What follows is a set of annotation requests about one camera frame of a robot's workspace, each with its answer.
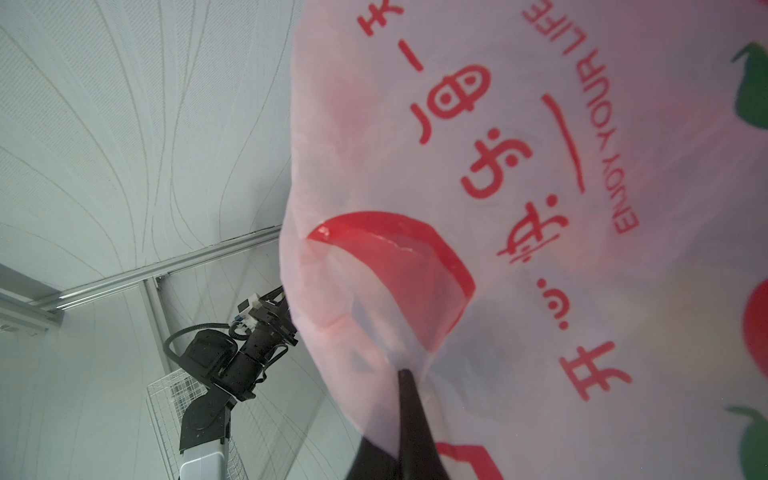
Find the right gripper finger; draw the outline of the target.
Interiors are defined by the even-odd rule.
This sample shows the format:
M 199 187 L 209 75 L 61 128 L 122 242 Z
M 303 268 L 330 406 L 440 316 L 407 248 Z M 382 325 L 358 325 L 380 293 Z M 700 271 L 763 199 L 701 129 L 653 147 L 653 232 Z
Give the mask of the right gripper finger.
M 448 480 L 410 370 L 398 372 L 400 433 L 396 457 L 361 440 L 346 476 L 350 480 Z

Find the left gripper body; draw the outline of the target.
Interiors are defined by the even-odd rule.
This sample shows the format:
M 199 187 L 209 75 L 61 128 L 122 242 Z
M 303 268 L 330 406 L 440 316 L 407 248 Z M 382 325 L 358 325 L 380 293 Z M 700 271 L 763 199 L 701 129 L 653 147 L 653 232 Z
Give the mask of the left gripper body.
M 238 401 L 253 399 L 255 387 L 267 378 L 267 369 L 298 344 L 284 288 L 259 297 L 263 307 L 257 327 L 242 331 L 233 320 L 229 328 L 229 336 L 243 345 L 224 370 L 224 389 Z

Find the pink plastic bag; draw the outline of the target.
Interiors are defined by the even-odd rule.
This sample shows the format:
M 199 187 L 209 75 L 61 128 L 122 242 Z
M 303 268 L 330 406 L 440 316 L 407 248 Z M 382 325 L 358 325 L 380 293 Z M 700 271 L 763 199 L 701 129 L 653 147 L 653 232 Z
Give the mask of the pink plastic bag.
M 767 5 L 310 1 L 280 237 L 333 398 L 449 479 L 767 475 Z

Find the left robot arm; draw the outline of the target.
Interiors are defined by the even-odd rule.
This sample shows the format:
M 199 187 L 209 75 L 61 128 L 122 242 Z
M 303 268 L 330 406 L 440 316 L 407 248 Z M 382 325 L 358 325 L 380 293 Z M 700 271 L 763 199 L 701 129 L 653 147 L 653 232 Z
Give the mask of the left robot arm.
M 173 363 L 205 387 L 181 418 L 181 479 L 226 479 L 231 413 L 255 397 L 268 369 L 298 344 L 284 288 L 237 305 L 235 318 L 185 327 L 163 342 Z

